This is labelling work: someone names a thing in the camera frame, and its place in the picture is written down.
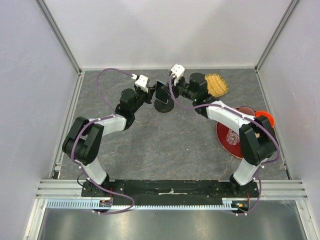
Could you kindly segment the black phone clear case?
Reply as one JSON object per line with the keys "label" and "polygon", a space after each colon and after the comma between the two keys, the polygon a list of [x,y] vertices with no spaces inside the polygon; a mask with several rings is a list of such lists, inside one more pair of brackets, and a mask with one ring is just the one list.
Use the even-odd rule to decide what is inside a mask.
{"label": "black phone clear case", "polygon": [[163,81],[157,80],[155,84],[155,98],[163,104],[167,104],[171,97],[169,85]]}

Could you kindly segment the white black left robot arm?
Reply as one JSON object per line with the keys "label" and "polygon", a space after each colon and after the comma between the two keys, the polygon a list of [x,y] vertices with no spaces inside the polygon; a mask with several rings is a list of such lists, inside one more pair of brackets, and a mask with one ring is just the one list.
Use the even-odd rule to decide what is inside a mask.
{"label": "white black left robot arm", "polygon": [[115,186],[103,170],[97,156],[102,138],[108,134],[125,131],[135,121],[135,113],[144,103],[151,104],[156,86],[148,86],[147,91],[135,86],[122,91],[115,113],[102,118],[88,119],[79,116],[73,122],[64,142],[62,151],[82,169],[86,181],[82,184],[81,196],[104,197],[116,195],[111,190]]}

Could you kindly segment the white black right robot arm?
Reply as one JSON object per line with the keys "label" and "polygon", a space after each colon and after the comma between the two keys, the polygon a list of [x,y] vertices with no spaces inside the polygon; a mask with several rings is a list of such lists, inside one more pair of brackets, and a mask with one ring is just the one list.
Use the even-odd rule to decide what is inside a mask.
{"label": "white black right robot arm", "polygon": [[230,176],[229,191],[242,196],[263,165],[272,163],[271,156],[280,156],[275,131],[266,116],[252,116],[214,98],[208,89],[204,74],[196,72],[186,83],[182,73],[169,72],[168,90],[174,103],[182,96],[192,101],[191,110],[207,119],[228,127],[239,136],[242,160]]}

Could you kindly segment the black phone stand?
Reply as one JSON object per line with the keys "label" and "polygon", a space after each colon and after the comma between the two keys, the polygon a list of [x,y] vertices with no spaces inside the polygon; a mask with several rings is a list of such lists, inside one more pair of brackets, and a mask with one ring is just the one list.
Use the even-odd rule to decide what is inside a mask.
{"label": "black phone stand", "polygon": [[170,95],[169,101],[167,104],[164,104],[157,99],[154,101],[154,108],[160,113],[168,113],[174,108],[174,101]]}

